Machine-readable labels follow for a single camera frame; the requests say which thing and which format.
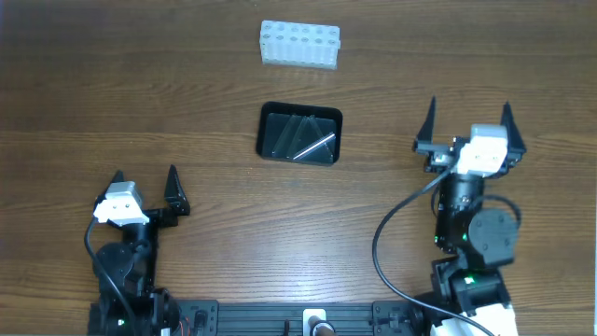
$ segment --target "white plastic block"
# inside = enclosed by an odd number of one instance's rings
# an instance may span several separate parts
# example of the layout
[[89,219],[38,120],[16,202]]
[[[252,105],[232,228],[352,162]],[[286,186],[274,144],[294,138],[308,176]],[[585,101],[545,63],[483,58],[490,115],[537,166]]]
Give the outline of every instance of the white plastic block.
[[263,21],[261,60],[264,64],[336,69],[340,28],[318,24]]

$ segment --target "black cable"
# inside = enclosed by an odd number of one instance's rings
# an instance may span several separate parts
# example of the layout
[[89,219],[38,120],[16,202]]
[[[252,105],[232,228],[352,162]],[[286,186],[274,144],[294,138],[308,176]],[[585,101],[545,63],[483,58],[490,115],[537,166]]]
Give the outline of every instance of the black cable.
[[423,189],[414,192],[412,195],[410,195],[406,200],[400,202],[397,206],[394,207],[394,209],[390,210],[390,212],[385,215],[385,217],[383,218],[382,222],[380,223],[380,226],[377,228],[377,230],[375,231],[375,236],[373,236],[373,265],[375,266],[375,270],[377,271],[377,274],[380,276],[380,278],[382,279],[382,281],[390,288],[392,289],[392,291],[394,291],[398,296],[402,297],[405,300],[408,300],[414,304],[420,305],[424,308],[427,309],[431,309],[431,310],[435,310],[437,312],[440,312],[442,314],[451,316],[453,318],[457,318],[463,322],[466,322],[472,326],[475,326],[476,328],[478,328],[479,330],[483,331],[484,333],[486,333],[488,336],[494,336],[493,333],[491,333],[489,330],[487,330],[486,328],[484,328],[481,324],[473,321],[472,319],[462,316],[462,315],[458,315],[452,312],[449,312],[447,310],[441,309],[439,307],[436,307],[434,305],[422,302],[422,301],[418,301],[410,296],[408,296],[407,294],[405,294],[404,292],[400,291],[400,289],[396,288],[394,285],[392,285],[392,283],[390,282],[390,280],[388,280],[388,278],[385,276],[385,274],[383,274],[382,272],[382,267],[380,266],[380,262],[377,258],[377,243],[380,240],[380,236],[382,235],[382,230],[383,227],[385,226],[385,224],[387,224],[387,222],[390,220],[390,218],[392,218],[392,216],[398,212],[398,210],[402,209],[404,206],[406,206],[407,204],[409,204],[410,202],[412,202],[413,200],[415,200],[417,197],[425,194],[426,192],[429,192],[429,190],[431,190],[433,187],[435,187],[439,182],[441,182],[441,180],[443,180],[444,178],[446,178],[449,174],[451,174],[451,169],[446,169],[443,173],[441,173],[438,177],[436,177],[436,179],[434,179],[433,181],[431,181],[431,183],[429,183],[428,185],[426,185]]
[[502,202],[507,204],[507,206],[510,207],[510,209],[512,210],[512,212],[514,213],[514,216],[516,217],[516,222],[518,225],[518,229],[521,228],[521,223],[522,223],[522,211],[521,209],[512,201],[510,201],[509,199],[507,199],[504,196],[500,196],[500,195],[483,195],[483,196],[479,196],[478,198],[476,198],[470,205],[469,207],[471,209],[474,209],[477,205],[479,205],[479,203],[483,202],[483,201],[498,201],[498,202]]
[[431,212],[433,213],[433,216],[435,216],[436,218],[437,218],[436,197],[437,197],[438,193],[439,193],[439,185],[436,186],[436,188],[433,190],[433,193],[431,194]]
[[91,230],[93,230],[93,226],[96,223],[97,223],[97,218],[94,217],[91,219],[90,225],[87,227],[87,232],[85,232],[85,248],[87,248],[87,253],[90,254],[91,260],[93,260],[93,264],[95,265],[95,267],[97,267],[97,269],[100,271],[100,274],[103,275],[104,278],[108,281],[108,283],[114,290],[114,294],[116,294],[116,296],[120,300],[120,303],[122,303],[124,310],[127,312],[127,315],[129,316],[129,322],[131,322],[132,335],[137,336],[138,335],[137,324],[136,324],[136,320],[134,318],[134,313],[132,312],[131,306],[127,302],[126,298],[122,295],[122,293],[120,292],[120,290],[118,289],[118,287],[116,286],[116,284],[114,283],[112,278],[110,278],[110,275],[108,275],[108,272],[105,270],[104,265],[102,265],[100,260],[95,255],[95,252],[93,252],[93,248],[91,247],[91,243],[90,243]]

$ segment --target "brown wood surface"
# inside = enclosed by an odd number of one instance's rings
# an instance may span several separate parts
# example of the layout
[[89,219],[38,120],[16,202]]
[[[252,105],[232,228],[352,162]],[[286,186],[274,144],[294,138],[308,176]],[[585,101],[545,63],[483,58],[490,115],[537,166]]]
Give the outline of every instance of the brown wood surface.
[[[491,191],[524,221],[504,269],[521,334],[589,335],[594,307],[594,1],[31,1],[0,3],[0,332],[84,333],[97,279],[83,246],[122,169],[161,205],[170,163],[192,216],[160,234],[177,298],[374,301],[396,296],[370,244],[431,180],[410,151],[432,95],[438,140],[496,123],[509,100],[528,147]],[[341,28],[337,71],[263,66],[262,20]],[[255,153],[267,101],[339,108],[330,168]],[[396,216],[382,267],[430,290],[428,196]],[[101,227],[94,245],[117,240]]]

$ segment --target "wooden table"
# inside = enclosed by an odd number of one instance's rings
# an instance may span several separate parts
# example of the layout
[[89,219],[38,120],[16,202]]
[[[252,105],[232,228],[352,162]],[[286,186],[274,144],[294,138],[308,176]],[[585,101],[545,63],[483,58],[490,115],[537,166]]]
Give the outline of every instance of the wooden table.
[[[97,279],[83,246],[117,169],[162,206],[174,163],[192,216],[160,234],[177,298],[396,300],[373,232],[433,176],[411,144],[433,95],[436,139],[512,104],[528,147],[491,192],[523,212],[504,269],[521,334],[589,335],[593,319],[597,6],[591,1],[8,0],[0,26],[0,332],[83,333]],[[263,66],[262,20],[341,28],[337,71]],[[339,108],[330,168],[255,152],[267,101]],[[430,290],[422,197],[381,241],[382,267]],[[101,227],[96,248],[117,240]]]

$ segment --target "wood grain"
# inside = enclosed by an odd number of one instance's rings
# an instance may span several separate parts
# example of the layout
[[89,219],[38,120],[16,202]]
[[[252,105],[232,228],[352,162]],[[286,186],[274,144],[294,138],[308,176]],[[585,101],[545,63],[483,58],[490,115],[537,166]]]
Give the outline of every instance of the wood grain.
[[[177,165],[192,216],[160,236],[177,298],[394,300],[370,243],[431,176],[410,151],[431,96],[437,140],[499,120],[528,154],[492,192],[524,212],[504,269],[524,335],[588,335],[594,308],[597,6],[590,1],[42,2],[0,7],[0,332],[84,333],[97,280],[82,244],[122,169],[161,205]],[[338,71],[262,66],[259,23],[341,28]],[[267,101],[339,108],[330,168],[255,153]],[[381,241],[382,267],[430,289],[428,198]],[[101,227],[94,246],[117,240]]]

